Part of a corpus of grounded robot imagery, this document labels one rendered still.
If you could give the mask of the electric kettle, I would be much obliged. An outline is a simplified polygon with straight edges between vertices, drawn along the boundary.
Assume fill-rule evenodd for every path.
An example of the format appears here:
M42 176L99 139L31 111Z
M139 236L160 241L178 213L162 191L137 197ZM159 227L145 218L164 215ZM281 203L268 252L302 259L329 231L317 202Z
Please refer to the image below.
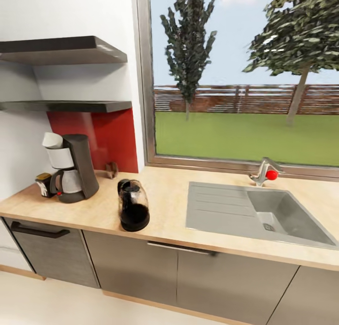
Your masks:
M123 179L118 182L119 214L123 229L135 232L144 229L150 221L147 193L138 180Z

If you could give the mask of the paper coffee filter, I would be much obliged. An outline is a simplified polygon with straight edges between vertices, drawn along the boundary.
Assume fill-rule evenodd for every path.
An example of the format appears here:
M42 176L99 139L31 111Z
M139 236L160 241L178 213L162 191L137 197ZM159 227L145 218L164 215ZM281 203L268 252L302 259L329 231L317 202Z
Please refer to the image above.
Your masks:
M63 138L53 132L47 132L42 145L52 150L58 150L63 147Z

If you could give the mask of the bottle of coffee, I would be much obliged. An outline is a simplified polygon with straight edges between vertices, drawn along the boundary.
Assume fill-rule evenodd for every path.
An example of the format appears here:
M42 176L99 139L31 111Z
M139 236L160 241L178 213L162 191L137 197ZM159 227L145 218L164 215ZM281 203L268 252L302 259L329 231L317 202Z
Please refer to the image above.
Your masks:
M51 194L50 192L50 181L51 181L52 175L50 173L43 173L37 176L36 178L36 183L40 186L41 188L41 196L45 198L51 198L56 193Z

